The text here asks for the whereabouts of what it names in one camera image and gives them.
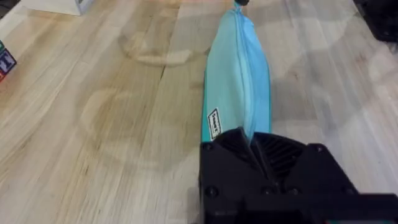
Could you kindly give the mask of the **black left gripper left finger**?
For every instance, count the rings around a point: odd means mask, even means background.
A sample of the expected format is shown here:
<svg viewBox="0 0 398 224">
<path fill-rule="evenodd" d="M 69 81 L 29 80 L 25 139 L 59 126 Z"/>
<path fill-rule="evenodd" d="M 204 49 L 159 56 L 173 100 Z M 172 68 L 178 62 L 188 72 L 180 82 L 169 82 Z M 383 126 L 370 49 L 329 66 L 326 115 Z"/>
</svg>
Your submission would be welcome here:
<svg viewBox="0 0 398 224">
<path fill-rule="evenodd" d="M 251 197 L 271 194 L 264 164 L 242 128 L 201 143 L 198 181 L 201 223 L 238 223 Z"/>
</svg>

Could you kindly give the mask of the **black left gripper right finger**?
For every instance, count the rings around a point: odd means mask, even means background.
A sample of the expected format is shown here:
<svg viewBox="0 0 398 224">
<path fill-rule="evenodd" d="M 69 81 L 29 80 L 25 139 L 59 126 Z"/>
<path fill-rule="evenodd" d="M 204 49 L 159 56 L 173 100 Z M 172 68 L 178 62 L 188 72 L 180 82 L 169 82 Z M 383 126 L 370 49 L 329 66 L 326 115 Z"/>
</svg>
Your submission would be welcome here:
<svg viewBox="0 0 398 224">
<path fill-rule="evenodd" d="M 251 149 L 266 176 L 285 194 L 345 194 L 358 190 L 326 146 L 255 133 Z"/>
</svg>

